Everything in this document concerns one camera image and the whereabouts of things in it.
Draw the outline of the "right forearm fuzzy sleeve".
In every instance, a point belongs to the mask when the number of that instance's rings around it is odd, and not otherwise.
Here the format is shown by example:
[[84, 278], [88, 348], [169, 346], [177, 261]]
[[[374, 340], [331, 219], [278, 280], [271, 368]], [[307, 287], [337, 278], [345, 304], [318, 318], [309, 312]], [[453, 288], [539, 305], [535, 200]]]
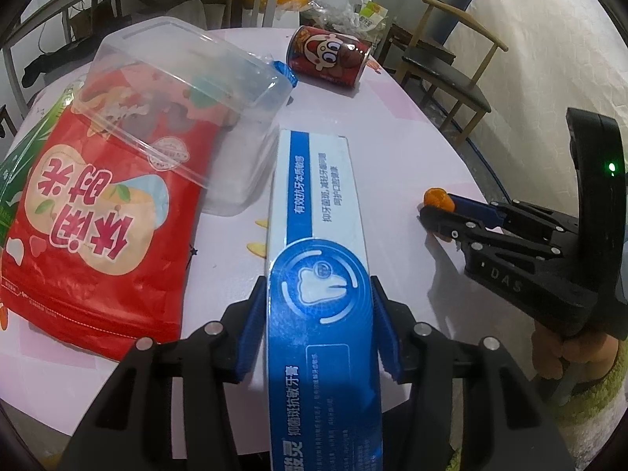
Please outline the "right forearm fuzzy sleeve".
[[561, 436], [584, 470], [608, 442], [627, 411], [627, 373], [611, 372], [603, 380], [574, 393], [564, 405], [552, 407]]

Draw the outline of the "right hand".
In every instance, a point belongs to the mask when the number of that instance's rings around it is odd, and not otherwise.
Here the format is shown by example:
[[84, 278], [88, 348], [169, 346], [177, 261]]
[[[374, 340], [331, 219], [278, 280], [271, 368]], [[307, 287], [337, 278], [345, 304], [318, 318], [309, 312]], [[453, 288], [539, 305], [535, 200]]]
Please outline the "right hand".
[[534, 322], [531, 343], [533, 367], [546, 380], [562, 378], [563, 360], [584, 364], [580, 381], [601, 380], [612, 369], [619, 352], [619, 341], [606, 333], [589, 333], [562, 340], [538, 322]]

